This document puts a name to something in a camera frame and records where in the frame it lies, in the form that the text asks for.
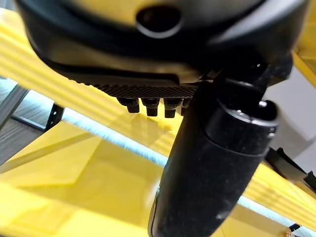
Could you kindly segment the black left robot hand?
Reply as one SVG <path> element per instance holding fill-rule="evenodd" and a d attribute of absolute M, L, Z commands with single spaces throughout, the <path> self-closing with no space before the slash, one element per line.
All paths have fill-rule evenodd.
<path fill-rule="evenodd" d="M 233 210 L 278 127 L 308 0 L 17 0 L 36 55 L 130 113 L 183 116 L 150 213 L 151 237 L 208 237 Z"/>

